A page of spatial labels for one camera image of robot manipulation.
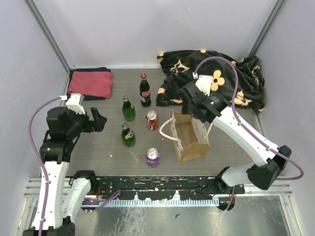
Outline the burlap canvas cat-print bag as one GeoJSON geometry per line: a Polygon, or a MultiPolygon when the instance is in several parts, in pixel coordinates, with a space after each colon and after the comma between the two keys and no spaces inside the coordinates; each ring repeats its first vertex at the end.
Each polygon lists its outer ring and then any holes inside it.
{"type": "Polygon", "coordinates": [[[179,163],[206,156],[210,131],[200,120],[174,110],[159,128],[159,133],[173,142],[179,163]]]}

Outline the glass cola bottle red cap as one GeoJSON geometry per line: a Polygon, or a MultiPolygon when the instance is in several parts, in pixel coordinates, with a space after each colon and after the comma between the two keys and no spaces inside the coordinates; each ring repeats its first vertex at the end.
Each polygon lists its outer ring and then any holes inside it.
{"type": "Polygon", "coordinates": [[[140,97],[141,97],[141,105],[143,107],[149,107],[151,105],[151,90],[150,85],[147,81],[147,75],[145,73],[142,73],[140,75],[141,83],[139,86],[140,89],[140,97]]]}

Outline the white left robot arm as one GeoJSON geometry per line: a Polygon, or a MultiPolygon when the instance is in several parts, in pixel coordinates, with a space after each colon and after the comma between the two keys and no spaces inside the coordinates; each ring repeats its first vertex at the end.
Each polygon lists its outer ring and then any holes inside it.
{"type": "Polygon", "coordinates": [[[87,114],[77,114],[66,107],[47,112],[48,130],[37,154],[40,155],[42,177],[37,212],[25,236],[73,236],[75,218],[85,196],[98,190],[94,171],[77,171],[70,192],[63,197],[66,172],[71,153],[81,133],[101,132],[107,118],[92,107],[93,120],[87,114]]]}

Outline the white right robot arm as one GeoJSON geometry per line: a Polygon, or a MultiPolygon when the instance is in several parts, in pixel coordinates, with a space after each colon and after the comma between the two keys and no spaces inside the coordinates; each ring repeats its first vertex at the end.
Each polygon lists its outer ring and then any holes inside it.
{"type": "Polygon", "coordinates": [[[265,139],[241,116],[233,113],[231,102],[217,92],[206,95],[190,82],[178,90],[178,95],[183,101],[183,114],[219,128],[252,159],[244,166],[224,168],[216,176],[217,190],[226,194],[235,185],[249,183],[262,190],[269,189],[286,166],[287,161],[281,155],[290,157],[291,149],[265,139]]]}

